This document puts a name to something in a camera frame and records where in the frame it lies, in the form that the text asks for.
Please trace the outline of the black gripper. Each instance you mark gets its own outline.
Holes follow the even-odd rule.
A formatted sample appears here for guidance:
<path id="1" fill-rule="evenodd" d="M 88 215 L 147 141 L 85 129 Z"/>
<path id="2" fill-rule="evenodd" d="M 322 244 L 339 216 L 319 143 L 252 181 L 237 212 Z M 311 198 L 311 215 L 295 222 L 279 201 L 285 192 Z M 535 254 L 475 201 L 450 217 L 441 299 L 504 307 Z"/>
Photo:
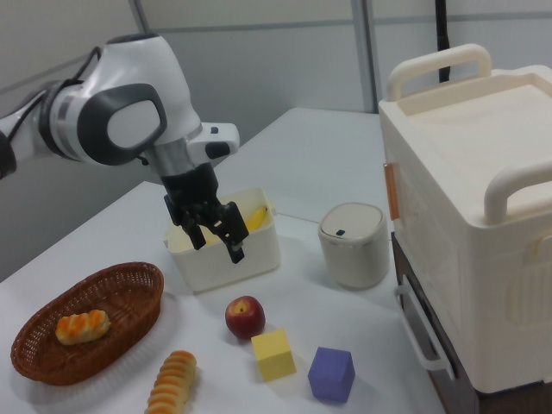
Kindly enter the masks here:
<path id="1" fill-rule="evenodd" d="M 234 264 L 245 257 L 242 245 L 249 235 L 247 226 L 235 202 L 218 200 L 218 181 L 210 163 L 162 177 L 161 182 L 172 222 L 186 232 L 195 250 L 206 244 L 201 226 L 213 226 L 211 232 L 224 243 Z"/>

